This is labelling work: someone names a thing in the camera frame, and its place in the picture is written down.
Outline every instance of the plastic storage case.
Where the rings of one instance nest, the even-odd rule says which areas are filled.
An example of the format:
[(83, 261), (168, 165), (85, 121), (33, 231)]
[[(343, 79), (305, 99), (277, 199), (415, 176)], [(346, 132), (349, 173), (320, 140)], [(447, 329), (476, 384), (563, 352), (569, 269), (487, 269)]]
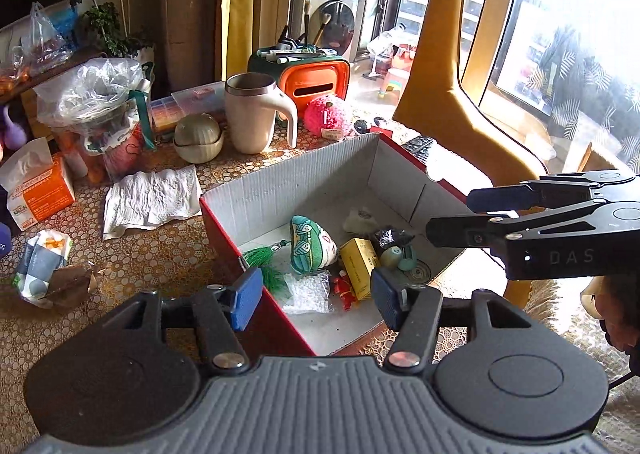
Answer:
[(298, 116), (306, 105), (320, 95), (333, 93), (345, 99), (351, 67), (343, 57), (314, 57), (277, 64), (258, 55), (275, 47), (261, 48), (249, 57), (247, 71), (271, 75), (278, 87), (290, 97), (298, 108)]

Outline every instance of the pink ball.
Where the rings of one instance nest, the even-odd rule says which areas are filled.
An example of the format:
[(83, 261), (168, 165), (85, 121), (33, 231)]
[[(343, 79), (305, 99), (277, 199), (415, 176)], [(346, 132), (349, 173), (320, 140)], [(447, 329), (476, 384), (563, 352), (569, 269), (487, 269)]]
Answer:
[(344, 129), (347, 134), (352, 124), (351, 106), (341, 98), (329, 94), (311, 100), (305, 109), (305, 127), (321, 138), (322, 129)]

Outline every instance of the yellow curtain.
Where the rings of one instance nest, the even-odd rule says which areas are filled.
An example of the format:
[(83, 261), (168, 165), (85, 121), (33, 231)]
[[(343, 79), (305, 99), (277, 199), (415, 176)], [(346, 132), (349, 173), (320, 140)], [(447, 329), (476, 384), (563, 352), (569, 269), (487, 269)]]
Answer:
[(254, 0), (221, 0), (222, 80), (246, 71), (252, 52)]

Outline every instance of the yellow box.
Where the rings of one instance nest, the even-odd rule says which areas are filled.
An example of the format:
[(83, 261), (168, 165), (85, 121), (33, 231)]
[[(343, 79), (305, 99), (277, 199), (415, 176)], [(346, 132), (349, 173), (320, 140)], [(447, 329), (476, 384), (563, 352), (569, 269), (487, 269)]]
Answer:
[(380, 266), (371, 241), (353, 238), (340, 248), (340, 257), (358, 300), (371, 295), (371, 271)]

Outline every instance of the cardboard box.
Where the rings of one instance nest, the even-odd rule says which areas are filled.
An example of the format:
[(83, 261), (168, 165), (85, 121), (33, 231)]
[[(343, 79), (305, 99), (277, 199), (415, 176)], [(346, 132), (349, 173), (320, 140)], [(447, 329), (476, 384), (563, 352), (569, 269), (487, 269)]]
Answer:
[(380, 266), (371, 241), (353, 238), (340, 249), (340, 258), (349, 275), (351, 286), (358, 300), (371, 295), (371, 271)]
[(76, 200), (74, 187), (61, 154), (53, 166), (20, 183), (8, 196), (6, 207), (20, 230), (26, 230), (68, 207)]
[[(272, 164), (219, 184), (200, 198), (209, 246), (232, 283), (242, 274), (241, 250), (289, 239), (295, 214), (321, 225), (338, 246), (351, 208), (366, 206), (380, 225), (412, 230), (418, 260), (438, 275), (462, 250), (435, 248), (425, 237), (433, 216), (471, 214), (465, 195), (490, 186), (486, 176), (443, 150), (438, 162), (458, 186), (431, 180), (423, 164), (383, 134), (366, 134)], [(382, 317), (372, 298), (350, 311), (286, 316), (264, 290), (248, 328), (239, 335), (251, 358), (328, 355), (375, 328)]]

